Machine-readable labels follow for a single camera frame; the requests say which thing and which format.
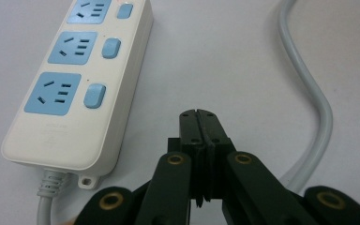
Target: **gray cable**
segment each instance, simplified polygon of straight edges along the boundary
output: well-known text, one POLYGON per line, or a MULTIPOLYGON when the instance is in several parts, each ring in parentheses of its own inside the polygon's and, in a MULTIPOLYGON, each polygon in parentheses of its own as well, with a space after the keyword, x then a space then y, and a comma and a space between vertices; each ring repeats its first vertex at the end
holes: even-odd
POLYGON ((293 43, 291 34, 289 33, 286 19, 294 2, 295 0, 284 0, 282 3, 278 18, 279 34, 294 68, 299 74, 299 77, 303 81, 306 89, 311 94, 312 100, 320 115, 320 127, 314 144, 309 150, 307 158, 304 160, 301 168, 297 171, 294 177, 291 178, 287 186, 289 190, 297 193, 306 184, 307 180, 317 168, 321 158, 323 157, 332 134, 333 115, 329 102, 318 84, 314 81, 314 78, 309 73, 308 68, 293 43))
POLYGON ((53 198, 40 197, 37 206, 37 225, 51 224, 51 209, 53 198))
POLYGON ((40 196, 37 207, 37 225, 51 225, 52 201, 58 195, 65 177, 66 174, 62 172, 45 171, 37 193, 40 196))

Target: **blue switch button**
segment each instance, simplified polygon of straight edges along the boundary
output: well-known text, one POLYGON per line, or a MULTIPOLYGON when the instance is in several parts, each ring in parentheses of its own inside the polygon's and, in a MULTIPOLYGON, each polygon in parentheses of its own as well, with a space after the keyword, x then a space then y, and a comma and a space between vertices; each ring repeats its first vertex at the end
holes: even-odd
POLYGON ((108 38, 104 43, 102 54, 104 58, 112 59, 116 57, 121 47, 121 41, 117 38, 108 38))
POLYGON ((118 15, 116 16, 116 18, 118 18, 118 19, 127 19, 127 18, 129 18, 132 9, 133 9, 132 4, 126 3, 126 4, 122 5, 119 8, 118 15))
POLYGON ((97 109, 100 107, 104 99, 105 89, 106 87, 103 84, 90 84, 84 96, 83 104, 89 109, 97 109))

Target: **power strip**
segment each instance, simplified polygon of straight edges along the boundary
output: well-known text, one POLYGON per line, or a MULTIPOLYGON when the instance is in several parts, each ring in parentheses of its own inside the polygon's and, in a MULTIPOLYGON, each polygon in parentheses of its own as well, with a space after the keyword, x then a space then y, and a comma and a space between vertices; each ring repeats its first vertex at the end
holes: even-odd
POLYGON ((2 145, 91 189, 118 159, 153 14, 149 0, 71 5, 2 145))

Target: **white cable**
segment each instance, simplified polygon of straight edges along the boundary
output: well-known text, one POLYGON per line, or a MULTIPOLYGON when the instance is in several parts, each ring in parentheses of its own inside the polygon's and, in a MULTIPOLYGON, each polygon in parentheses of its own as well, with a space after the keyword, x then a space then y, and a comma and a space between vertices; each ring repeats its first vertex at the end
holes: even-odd
POLYGON ((37 207, 37 225, 51 225, 52 201, 58 195, 65 177, 66 174, 62 172, 45 171, 37 193, 40 196, 37 207))
POLYGON ((312 100, 320 114, 320 127, 314 144, 309 150, 307 158, 302 163, 301 168, 291 178, 287 186, 289 190, 297 193, 306 184, 307 180, 317 168, 321 158, 323 157, 332 134, 333 115, 329 102, 318 84, 314 81, 314 78, 309 73, 308 68, 293 43, 291 34, 289 33, 286 19, 294 2, 295 0, 284 0, 282 3, 278 17, 279 34, 294 68, 299 74, 299 77, 303 81, 306 89, 311 94, 312 100))

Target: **white surface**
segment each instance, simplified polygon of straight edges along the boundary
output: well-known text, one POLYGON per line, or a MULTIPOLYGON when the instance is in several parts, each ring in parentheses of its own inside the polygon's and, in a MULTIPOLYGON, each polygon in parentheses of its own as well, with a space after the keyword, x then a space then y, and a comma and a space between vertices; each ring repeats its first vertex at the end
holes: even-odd
POLYGON ((80 188, 91 189, 100 176, 113 169, 118 159, 151 30, 152 14, 149 1, 133 1, 131 17, 119 20, 116 14, 122 3, 113 1, 101 24, 67 23, 67 17, 76 3, 73 1, 22 105, 19 105, 2 152, 6 159, 21 164, 76 173, 80 176, 80 188), (55 44, 66 31, 96 32, 96 42, 89 47, 93 50, 86 64, 48 63, 55 44), (113 59, 101 55, 107 38, 118 38, 122 42, 118 55, 113 59), (80 74, 72 103, 62 116, 24 111, 36 83, 40 81, 40 74, 45 72, 80 74), (97 109, 88 109, 83 104, 92 83, 106 87, 104 99, 97 109), (85 185, 83 179, 89 180, 90 184, 85 185))
MULTIPOLYGON (((0 0, 0 145, 71 1, 0 0)), ((217 114, 239 151, 281 177, 310 147, 317 114, 279 41, 279 1, 152 0, 155 23, 121 155, 100 188, 131 190, 152 177, 178 114, 217 114)), ((299 52, 334 112, 334 132, 308 186, 360 203, 360 1, 299 0, 290 15, 299 52)), ((35 224, 42 171, 0 154, 0 224, 35 224)), ((73 180, 53 203, 54 223, 75 217, 94 191, 73 180)), ((224 224, 219 202, 191 224, 224 224)))

